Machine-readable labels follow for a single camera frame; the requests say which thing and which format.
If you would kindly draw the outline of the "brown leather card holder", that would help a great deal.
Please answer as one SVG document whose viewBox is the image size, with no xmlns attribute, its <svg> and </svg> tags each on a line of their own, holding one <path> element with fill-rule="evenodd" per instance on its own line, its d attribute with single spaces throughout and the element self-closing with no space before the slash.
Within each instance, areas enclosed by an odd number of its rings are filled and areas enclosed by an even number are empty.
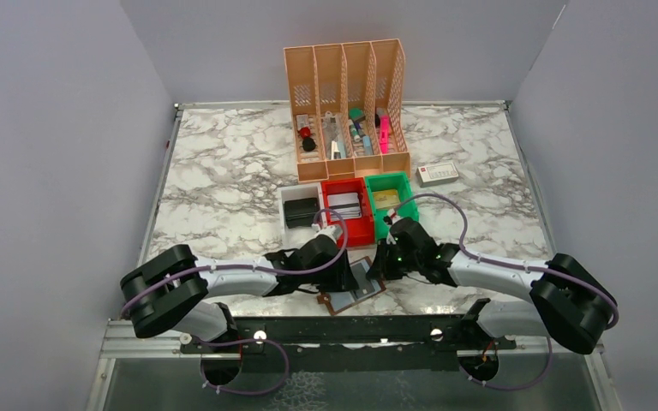
<svg viewBox="0 0 658 411">
<path fill-rule="evenodd" d="M 351 262 L 350 269 L 359 288 L 344 292 L 320 293 L 316 297 L 317 303 L 322 305 L 331 316 L 336 316 L 385 292 L 386 286 L 381 280 L 367 279 L 372 263 L 369 257 Z"/>
</svg>

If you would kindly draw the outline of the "green plastic bin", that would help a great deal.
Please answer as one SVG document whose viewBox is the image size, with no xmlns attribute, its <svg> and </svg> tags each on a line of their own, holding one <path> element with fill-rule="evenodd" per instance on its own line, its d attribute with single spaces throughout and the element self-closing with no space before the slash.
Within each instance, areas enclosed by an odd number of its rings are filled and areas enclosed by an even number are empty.
<svg viewBox="0 0 658 411">
<path fill-rule="evenodd" d="M 364 178 L 374 216 L 375 240 L 386 238 L 389 226 L 384 218 L 391 209 L 413 196 L 410 180 L 403 172 L 366 176 Z"/>
</svg>

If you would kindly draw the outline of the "red plastic bin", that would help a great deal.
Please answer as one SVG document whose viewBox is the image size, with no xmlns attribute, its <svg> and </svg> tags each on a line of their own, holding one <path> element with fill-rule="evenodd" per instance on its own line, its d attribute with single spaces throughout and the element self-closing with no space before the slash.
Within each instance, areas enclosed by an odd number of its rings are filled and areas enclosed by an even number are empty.
<svg viewBox="0 0 658 411">
<path fill-rule="evenodd" d="M 375 243 L 374 212 L 366 183 L 363 178 L 324 181 L 321 184 L 324 206 L 343 213 L 348 228 L 348 247 L 365 247 Z M 356 198 L 358 217 L 349 218 L 347 207 L 340 208 L 339 195 L 350 194 L 350 199 Z"/>
</svg>

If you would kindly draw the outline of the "white plastic bin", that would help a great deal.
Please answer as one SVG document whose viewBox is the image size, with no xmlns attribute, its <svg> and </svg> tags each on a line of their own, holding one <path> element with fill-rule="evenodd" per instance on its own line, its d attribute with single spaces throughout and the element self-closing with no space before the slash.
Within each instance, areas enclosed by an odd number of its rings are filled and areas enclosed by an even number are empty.
<svg viewBox="0 0 658 411">
<path fill-rule="evenodd" d="M 325 207 L 321 185 L 319 183 L 300 184 L 278 189 L 279 232 L 281 234 L 282 246 L 284 248 L 300 247 L 314 236 L 312 226 L 288 229 L 284 222 L 283 203 L 287 200 L 303 198 L 317 198 L 320 202 L 320 209 Z"/>
</svg>

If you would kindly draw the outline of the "peach plastic file organizer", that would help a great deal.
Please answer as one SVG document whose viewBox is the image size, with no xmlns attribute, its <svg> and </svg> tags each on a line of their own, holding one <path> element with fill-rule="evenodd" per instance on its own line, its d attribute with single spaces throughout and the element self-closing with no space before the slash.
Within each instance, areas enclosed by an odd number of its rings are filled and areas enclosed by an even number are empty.
<svg viewBox="0 0 658 411">
<path fill-rule="evenodd" d="M 399 39 L 284 48 L 290 122 L 300 183 L 410 173 L 410 150 L 401 123 L 406 58 Z M 349 119 L 362 109 L 363 122 Z M 389 152 L 379 144 L 378 115 L 390 119 Z M 302 149 L 299 129 L 309 127 L 317 147 Z M 343 158 L 332 160 L 331 141 Z"/>
</svg>

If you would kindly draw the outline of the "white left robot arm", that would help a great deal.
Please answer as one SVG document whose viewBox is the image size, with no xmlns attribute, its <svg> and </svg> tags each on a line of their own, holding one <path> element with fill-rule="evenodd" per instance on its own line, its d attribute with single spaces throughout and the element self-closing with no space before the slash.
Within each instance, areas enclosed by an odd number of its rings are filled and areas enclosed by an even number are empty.
<svg viewBox="0 0 658 411">
<path fill-rule="evenodd" d="M 327 229 L 299 248 L 254 259 L 199 258 L 186 244 L 171 247 L 121 279 L 120 314 L 139 338 L 174 330 L 213 342 L 230 332 L 230 311 L 209 298 L 288 295 L 304 285 L 320 293 L 358 288 L 347 250 Z"/>
</svg>

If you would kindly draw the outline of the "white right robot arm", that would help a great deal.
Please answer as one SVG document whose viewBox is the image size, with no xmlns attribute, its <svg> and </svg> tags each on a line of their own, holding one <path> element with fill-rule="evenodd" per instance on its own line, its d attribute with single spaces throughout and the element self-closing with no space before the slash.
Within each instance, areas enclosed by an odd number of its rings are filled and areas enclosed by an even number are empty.
<svg viewBox="0 0 658 411">
<path fill-rule="evenodd" d="M 510 303 L 487 303 L 477 322 L 489 337 L 550 337 L 576 354 L 590 354 L 618 317 L 613 296 L 572 256 L 528 261 L 438 243 L 420 223 L 402 217 L 379 240 L 367 277 L 396 280 L 417 272 L 431 284 L 488 289 Z"/>
</svg>

